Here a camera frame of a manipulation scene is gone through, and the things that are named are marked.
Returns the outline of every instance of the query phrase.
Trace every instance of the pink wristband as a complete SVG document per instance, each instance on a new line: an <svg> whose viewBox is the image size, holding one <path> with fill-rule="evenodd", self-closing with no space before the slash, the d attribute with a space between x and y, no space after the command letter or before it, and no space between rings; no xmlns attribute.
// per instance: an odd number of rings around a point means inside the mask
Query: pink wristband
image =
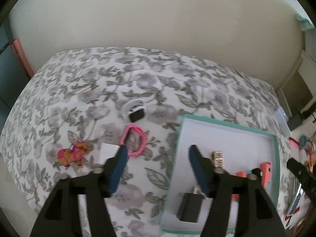
<svg viewBox="0 0 316 237"><path fill-rule="evenodd" d="M137 157L140 154L142 154L142 152L144 151L144 149L146 147L146 134L139 126L136 126L136 125L127 125L127 126L125 126L125 128L123 130L123 133L121 135L121 139L119 141L119 145L125 144L125 138L126 138L127 134L129 133L129 131L132 131L132 130L135 130L135 132L139 133L139 135L142 138L142 143L141 143L141 145L140 145L140 147L139 147L139 149L137 151L131 152L131 151L128 150L127 154L129 156L132 156L132 157Z"/></svg>

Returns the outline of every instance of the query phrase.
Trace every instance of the wall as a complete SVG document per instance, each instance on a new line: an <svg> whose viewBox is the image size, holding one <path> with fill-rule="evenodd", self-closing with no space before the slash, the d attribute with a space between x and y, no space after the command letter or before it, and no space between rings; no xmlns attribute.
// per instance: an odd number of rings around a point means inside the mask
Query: wall
<svg viewBox="0 0 316 237"><path fill-rule="evenodd" d="M210 59L277 88L303 46L294 17L297 4L296 0L19 0L10 22L35 71L59 51L134 46Z"/></svg>

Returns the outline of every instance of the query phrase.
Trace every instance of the tray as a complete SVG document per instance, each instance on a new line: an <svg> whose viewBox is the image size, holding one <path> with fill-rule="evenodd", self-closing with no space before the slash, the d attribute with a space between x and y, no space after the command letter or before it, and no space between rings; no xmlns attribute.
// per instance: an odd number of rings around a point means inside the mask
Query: tray
<svg viewBox="0 0 316 237"><path fill-rule="evenodd" d="M224 168L230 174L247 171L265 161L272 163L271 183L266 190L277 206L280 184L280 158L275 135L255 128L216 119L184 115L174 158L169 194L161 220L161 231L174 234L200 234L203 230L212 199L203 200L197 223L182 222L177 211L183 194L197 184L189 159L188 148L196 144L204 157L211 158L212 151L223 151ZM228 231L236 226L238 203L232 202Z"/></svg>

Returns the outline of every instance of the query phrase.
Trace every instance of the teal round object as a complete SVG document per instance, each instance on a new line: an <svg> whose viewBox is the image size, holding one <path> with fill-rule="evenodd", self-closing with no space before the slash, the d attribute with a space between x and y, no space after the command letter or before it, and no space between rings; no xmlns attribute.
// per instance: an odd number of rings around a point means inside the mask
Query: teal round object
<svg viewBox="0 0 316 237"><path fill-rule="evenodd" d="M301 135L299 141L298 141L298 144L300 147L304 148L306 143L309 141L309 138L305 135Z"/></svg>

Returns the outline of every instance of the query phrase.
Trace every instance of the bed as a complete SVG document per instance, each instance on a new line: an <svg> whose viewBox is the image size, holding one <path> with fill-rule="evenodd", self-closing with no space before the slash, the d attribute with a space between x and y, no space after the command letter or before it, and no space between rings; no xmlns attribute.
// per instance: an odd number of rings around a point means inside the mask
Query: bed
<svg viewBox="0 0 316 237"><path fill-rule="evenodd" d="M38 213L54 184L99 167L100 143L118 144L128 124L124 103L142 98L146 131L142 156L128 161L116 194L106 200L118 236L160 237L166 199L183 114L211 117L262 129L277 136L283 217L293 179L286 169L287 138L273 112L279 106L267 83L226 66L176 52L131 47L70 50L55 54L31 79L16 101L1 133L1 153L18 188ZM84 167L60 166L56 153L76 140L92 152ZM128 145L137 149L131 136ZM84 208L83 233L89 236Z"/></svg>

